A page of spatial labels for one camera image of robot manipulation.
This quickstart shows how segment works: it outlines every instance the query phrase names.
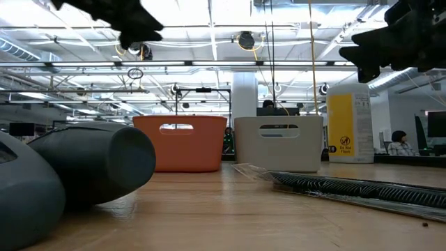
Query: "computer monitor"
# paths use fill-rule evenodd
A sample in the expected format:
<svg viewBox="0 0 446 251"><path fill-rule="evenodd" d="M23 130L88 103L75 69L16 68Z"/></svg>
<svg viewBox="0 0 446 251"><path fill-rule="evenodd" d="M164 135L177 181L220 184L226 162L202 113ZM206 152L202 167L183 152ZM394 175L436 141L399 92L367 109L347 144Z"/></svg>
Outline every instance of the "computer monitor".
<svg viewBox="0 0 446 251"><path fill-rule="evenodd" d="M34 123L9 123L9 135L34 136L36 125Z"/></svg>
<svg viewBox="0 0 446 251"><path fill-rule="evenodd" d="M299 108L257 108L257 116L296 116L299 114Z"/></svg>
<svg viewBox="0 0 446 251"><path fill-rule="evenodd" d="M446 137L446 112L427 114L427 137Z"/></svg>

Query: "white bin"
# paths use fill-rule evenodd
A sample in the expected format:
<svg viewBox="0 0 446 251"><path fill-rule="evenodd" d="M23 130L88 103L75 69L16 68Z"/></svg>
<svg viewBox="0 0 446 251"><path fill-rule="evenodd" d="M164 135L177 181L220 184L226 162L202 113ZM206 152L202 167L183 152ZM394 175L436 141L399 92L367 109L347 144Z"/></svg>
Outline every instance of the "white bin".
<svg viewBox="0 0 446 251"><path fill-rule="evenodd" d="M298 129L262 129L296 125ZM235 119L236 157L271 171L317 172L321 168L323 117L260 116Z"/></svg>

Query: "gray vacuum cleaner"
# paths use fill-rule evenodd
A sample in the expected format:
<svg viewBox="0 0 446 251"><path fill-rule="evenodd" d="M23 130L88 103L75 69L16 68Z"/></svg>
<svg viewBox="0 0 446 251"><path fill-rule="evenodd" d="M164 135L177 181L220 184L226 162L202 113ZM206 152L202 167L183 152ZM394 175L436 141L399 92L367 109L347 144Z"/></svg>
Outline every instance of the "gray vacuum cleaner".
<svg viewBox="0 0 446 251"><path fill-rule="evenodd" d="M29 143L54 168L67 207L102 204L140 188L155 171L155 149L140 130L87 122L53 130Z"/></svg>
<svg viewBox="0 0 446 251"><path fill-rule="evenodd" d="M25 248L45 237L65 202L62 183L48 162L0 132L0 250Z"/></svg>

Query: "table surface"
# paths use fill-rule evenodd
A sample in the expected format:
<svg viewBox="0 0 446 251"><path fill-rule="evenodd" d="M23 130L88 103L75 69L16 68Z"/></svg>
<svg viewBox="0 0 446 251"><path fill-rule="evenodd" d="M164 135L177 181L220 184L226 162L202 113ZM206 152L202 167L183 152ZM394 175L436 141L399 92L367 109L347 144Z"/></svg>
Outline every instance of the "table surface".
<svg viewBox="0 0 446 251"><path fill-rule="evenodd" d="M446 188L439 168L326 163L319 175ZM215 173L155 174L131 195L65 215L26 250L446 250L446 224L271 187L227 163Z"/></svg>

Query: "yellow label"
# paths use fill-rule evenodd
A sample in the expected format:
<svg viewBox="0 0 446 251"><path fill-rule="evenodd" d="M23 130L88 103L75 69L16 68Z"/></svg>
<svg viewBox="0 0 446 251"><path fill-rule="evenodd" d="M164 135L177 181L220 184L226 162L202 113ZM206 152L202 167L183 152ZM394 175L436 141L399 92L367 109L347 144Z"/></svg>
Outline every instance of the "yellow label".
<svg viewBox="0 0 446 251"><path fill-rule="evenodd" d="M355 156L352 94L327 97L328 145L332 156Z"/></svg>

